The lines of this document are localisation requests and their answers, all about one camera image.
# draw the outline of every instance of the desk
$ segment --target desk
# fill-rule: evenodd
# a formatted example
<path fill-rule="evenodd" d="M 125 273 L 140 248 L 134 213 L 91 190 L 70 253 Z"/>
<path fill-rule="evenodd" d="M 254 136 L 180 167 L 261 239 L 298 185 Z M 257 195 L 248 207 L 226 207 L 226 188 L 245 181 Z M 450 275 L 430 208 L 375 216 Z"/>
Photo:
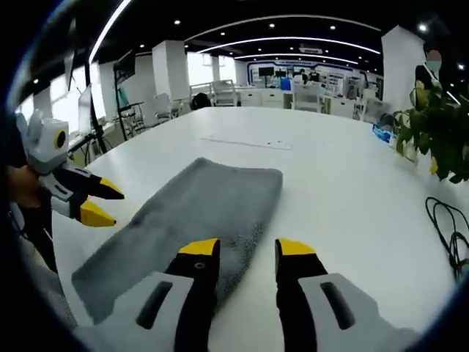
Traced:
<path fill-rule="evenodd" d="M 292 150 L 217 143 L 211 133 L 282 138 Z M 313 246 L 373 297 L 396 327 L 423 331 L 454 290 L 451 269 L 427 218 L 424 200 L 439 197 L 469 213 L 468 185 L 440 183 L 427 166 L 400 158 L 369 124 L 331 115 L 269 108 L 205 108 L 115 147 L 87 168 L 112 180 L 125 200 L 96 199 L 118 222 L 88 228 L 53 213 L 59 277 L 81 325 L 90 319 L 72 273 L 173 176 L 198 157 L 230 166 L 279 169 L 284 187 L 276 213 L 238 289 L 214 318 L 210 350 L 284 350 L 276 308 L 274 240 Z"/>

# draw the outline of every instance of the human hand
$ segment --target human hand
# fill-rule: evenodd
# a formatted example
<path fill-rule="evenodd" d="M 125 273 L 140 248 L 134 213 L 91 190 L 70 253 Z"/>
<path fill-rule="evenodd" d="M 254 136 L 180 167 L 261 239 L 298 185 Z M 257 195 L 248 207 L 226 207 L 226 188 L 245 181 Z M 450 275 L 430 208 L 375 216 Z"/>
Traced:
<path fill-rule="evenodd" d="M 8 166 L 8 189 L 11 202 L 26 208 L 38 208 L 41 205 L 39 178 L 27 165 L 20 168 Z"/>

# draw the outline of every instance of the white pillar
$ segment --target white pillar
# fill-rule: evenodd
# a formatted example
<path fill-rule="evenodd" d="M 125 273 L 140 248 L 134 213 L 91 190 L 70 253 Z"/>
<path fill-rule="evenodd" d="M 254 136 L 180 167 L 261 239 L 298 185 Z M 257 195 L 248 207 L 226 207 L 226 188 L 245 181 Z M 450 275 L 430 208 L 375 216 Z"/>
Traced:
<path fill-rule="evenodd" d="M 248 63 L 244 61 L 235 60 L 234 70 L 236 71 L 236 85 L 248 84 Z"/>
<path fill-rule="evenodd" d="M 213 81 L 220 81 L 220 57 L 212 56 Z"/>
<path fill-rule="evenodd" d="M 409 95 L 415 86 L 416 67 L 425 63 L 424 41 L 396 26 L 382 38 L 384 64 L 383 100 L 391 111 L 412 107 Z"/>
<path fill-rule="evenodd" d="M 171 100 L 188 98 L 189 80 L 184 42 L 165 40 L 152 50 L 153 74 L 158 94 Z"/>

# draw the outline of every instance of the ceiling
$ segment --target ceiling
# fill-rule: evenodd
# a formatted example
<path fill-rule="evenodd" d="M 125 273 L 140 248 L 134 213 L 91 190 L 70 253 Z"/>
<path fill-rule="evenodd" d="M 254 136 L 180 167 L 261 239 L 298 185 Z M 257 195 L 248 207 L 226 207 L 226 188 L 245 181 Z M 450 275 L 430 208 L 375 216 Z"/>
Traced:
<path fill-rule="evenodd" d="M 70 0 L 69 2 L 71 5 L 62 12 L 58 21 L 50 25 L 47 35 L 41 38 L 37 46 L 37 54 L 32 60 L 32 79 L 38 78 L 42 82 L 48 82 L 62 74 L 64 53 L 70 47 L 67 32 L 71 18 L 77 19 L 80 35 L 77 44 L 80 48 L 78 65 L 82 65 L 85 57 L 88 57 L 85 47 L 94 45 L 105 23 L 122 0 Z M 315 37 L 361 45 L 381 52 L 380 38 L 399 24 L 425 40 L 444 43 L 443 57 L 454 62 L 452 64 L 454 67 L 456 62 L 469 64 L 468 41 L 464 38 L 467 30 L 464 27 L 463 14 L 438 7 L 437 15 L 428 1 L 412 1 L 412 3 L 408 5 L 405 2 L 398 4 L 396 1 L 391 1 L 388 4 L 380 4 L 379 8 L 370 6 L 365 9 L 364 6 L 358 6 L 355 1 L 351 1 L 348 5 L 338 5 L 331 1 L 322 4 L 309 1 L 305 4 L 304 1 L 298 0 L 278 4 L 267 0 L 204 0 L 184 3 L 132 0 L 111 27 L 95 59 L 99 62 L 108 62 L 120 58 L 130 49 L 134 49 L 137 53 L 149 52 L 163 40 L 186 40 L 188 51 L 200 51 L 214 45 L 264 37 Z M 236 24 L 238 21 L 278 15 L 283 17 Z M 372 26 L 379 31 L 340 19 Z M 175 20 L 179 20 L 180 24 L 175 25 Z M 420 22 L 429 25 L 427 33 L 418 32 L 417 26 Z M 274 28 L 269 26 L 271 23 L 275 25 Z M 335 26 L 335 30 L 331 30 L 330 26 Z M 208 52 L 215 55 L 233 53 L 233 57 L 256 54 L 299 54 L 298 48 L 302 43 L 317 46 L 323 50 L 322 55 L 357 62 L 356 65 L 350 64 L 351 67 L 383 74 L 383 58 L 380 54 L 338 43 L 269 40 L 232 45 Z M 295 56 L 281 55 L 269 56 L 269 59 L 276 57 L 298 59 Z M 317 60 L 308 57 L 301 59 Z M 326 59 L 326 62 L 340 64 L 332 59 Z M 452 75 L 455 81 L 461 79 L 467 81 L 467 77 L 463 77 L 467 72 L 469 70 L 465 72 L 454 70 Z M 30 82 L 29 88 L 39 89 L 40 85 L 35 86 Z"/>

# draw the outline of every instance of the person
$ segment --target person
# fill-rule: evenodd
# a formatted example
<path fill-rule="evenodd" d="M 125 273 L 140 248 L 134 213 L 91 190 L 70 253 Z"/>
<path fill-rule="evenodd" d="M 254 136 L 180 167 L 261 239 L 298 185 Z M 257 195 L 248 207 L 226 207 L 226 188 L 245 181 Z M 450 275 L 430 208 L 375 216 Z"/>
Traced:
<path fill-rule="evenodd" d="M 294 78 L 293 78 L 293 81 L 295 82 L 295 84 L 306 84 L 308 82 L 308 76 L 305 74 L 305 70 L 304 68 L 302 68 L 300 70 L 300 74 L 299 75 L 296 75 Z"/>
<path fill-rule="evenodd" d="M 318 72 L 316 72 L 316 69 L 313 68 L 310 72 L 309 72 L 309 81 L 310 82 L 319 82 L 320 81 L 320 75 Z"/>
<path fill-rule="evenodd" d="M 27 122 L 22 114 L 6 118 L 9 218 L 16 230 L 34 244 L 46 265 L 57 272 L 53 253 L 51 199 L 41 189 L 39 176 L 28 166 Z"/>
<path fill-rule="evenodd" d="M 442 65 L 442 57 L 438 50 L 429 43 L 424 44 L 424 52 L 426 61 L 422 65 L 416 67 L 414 94 L 415 105 L 419 106 L 422 101 L 422 91 L 429 90 L 432 87 L 440 87 L 440 69 Z"/>

